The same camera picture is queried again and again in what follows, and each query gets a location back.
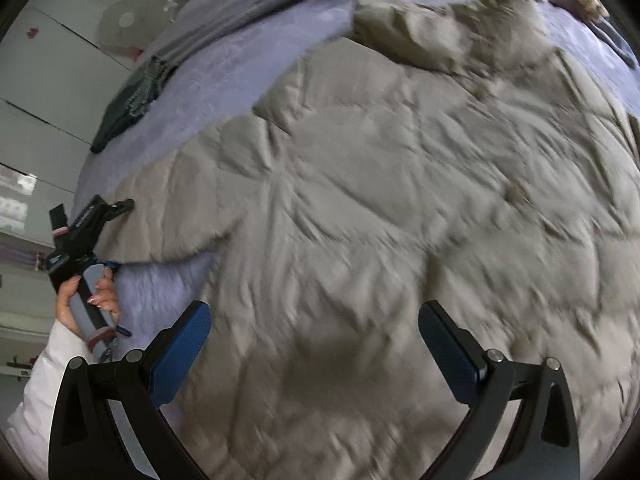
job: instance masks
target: white sleeve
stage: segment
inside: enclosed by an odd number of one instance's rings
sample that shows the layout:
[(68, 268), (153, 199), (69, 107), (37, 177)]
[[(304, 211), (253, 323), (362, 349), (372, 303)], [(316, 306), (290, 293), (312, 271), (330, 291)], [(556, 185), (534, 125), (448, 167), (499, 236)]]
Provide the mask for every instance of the white sleeve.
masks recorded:
[(94, 362), (85, 342), (56, 320), (24, 387), (24, 400), (8, 419), (6, 439), (37, 480), (48, 477), (53, 409), (66, 364), (75, 356)]

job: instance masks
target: bed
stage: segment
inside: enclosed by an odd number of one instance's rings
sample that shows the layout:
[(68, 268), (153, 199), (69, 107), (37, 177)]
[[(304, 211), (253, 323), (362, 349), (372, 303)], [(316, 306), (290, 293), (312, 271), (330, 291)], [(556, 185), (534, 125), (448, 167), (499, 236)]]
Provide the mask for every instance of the bed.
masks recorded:
[[(223, 0), (191, 0), (183, 15), (197, 12), (200, 5), (214, 5), (215, 1)], [(208, 124), (248, 110), (303, 52), (348, 32), (353, 1), (305, 0), (242, 28), (189, 58), (149, 113), (113, 140), (103, 153), (87, 160), (74, 212), (93, 194), (110, 192), (127, 175), (158, 160)], [(404, 1), (436, 6), (465, 0)], [(566, 10), (551, 4), (538, 6), (552, 41), (589, 67), (629, 113), (640, 116), (639, 72), (629, 69)], [(123, 309), (120, 323), (132, 330), (133, 337), (121, 342), (117, 357), (129, 349), (144, 348), (159, 330), (170, 326), (197, 296), (212, 267), (224, 257), (222, 250), (212, 248), (181, 262), (124, 266), (117, 278)], [(181, 414), (177, 406), (168, 405), (163, 410), (170, 424), (179, 430)], [(624, 421), (620, 438), (632, 416), (625, 416)], [(122, 416), (120, 422), (125, 428)], [(587, 460), (585, 478), (592, 478), (593, 471), (605, 465), (617, 444), (602, 443), (593, 452), (593, 457)], [(135, 458), (134, 454), (134, 460), (144, 470), (143, 458)]]

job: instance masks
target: gray blanket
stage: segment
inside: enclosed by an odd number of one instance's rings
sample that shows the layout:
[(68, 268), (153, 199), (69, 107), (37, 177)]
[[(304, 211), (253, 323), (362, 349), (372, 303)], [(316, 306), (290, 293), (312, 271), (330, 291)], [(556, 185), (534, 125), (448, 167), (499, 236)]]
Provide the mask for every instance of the gray blanket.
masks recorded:
[(435, 298), (562, 361), (590, 478), (638, 406), (637, 121), (527, 0), (363, 2), (353, 40), (110, 196), (138, 206), (103, 256), (226, 245), (183, 442), (216, 478), (418, 478), (463, 415), (417, 333)]
[[(198, 13), (225, 1), (191, 0), (184, 10)], [(319, 41), (348, 31), (352, 1), (307, 0), (230, 34), (194, 55), (178, 70), (141, 123), (115, 140), (102, 155), (87, 159), (76, 193), (76, 213), (93, 193), (113, 189), (132, 171), (186, 142), (206, 124), (248, 110), (297, 56)], [(463, 0), (407, 1), (438, 5)], [(639, 115), (638, 72), (630, 71), (565, 10), (549, 4), (539, 4), (538, 8), (552, 41), (590, 67), (628, 110)], [(123, 268), (116, 280), (124, 311), (122, 323), (133, 329), (134, 336), (121, 341), (121, 355), (127, 349), (144, 348), (160, 329), (177, 319), (199, 294), (214, 259), (213, 253), (203, 253), (175, 264)], [(180, 428), (179, 406), (166, 406), (163, 411), (172, 426)], [(144, 462), (140, 450), (133, 457)], [(603, 454), (600, 466), (605, 459)]]

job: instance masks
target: hand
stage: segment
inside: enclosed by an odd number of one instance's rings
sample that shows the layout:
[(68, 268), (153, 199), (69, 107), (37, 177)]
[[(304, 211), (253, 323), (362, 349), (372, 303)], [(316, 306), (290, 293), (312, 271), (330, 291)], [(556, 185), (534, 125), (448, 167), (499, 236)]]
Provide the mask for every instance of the hand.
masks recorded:
[[(66, 282), (60, 285), (56, 298), (56, 317), (60, 323), (78, 337), (81, 336), (80, 327), (76, 323), (74, 315), (71, 313), (69, 300), (78, 290), (79, 282), (80, 276), (74, 276), (70, 280), (66, 280)], [(120, 317), (120, 306), (118, 305), (118, 297), (113, 286), (113, 271), (109, 267), (104, 267), (104, 276), (95, 283), (95, 286), (98, 290), (89, 298), (89, 303), (109, 312), (113, 321), (117, 324), (118, 318)]]

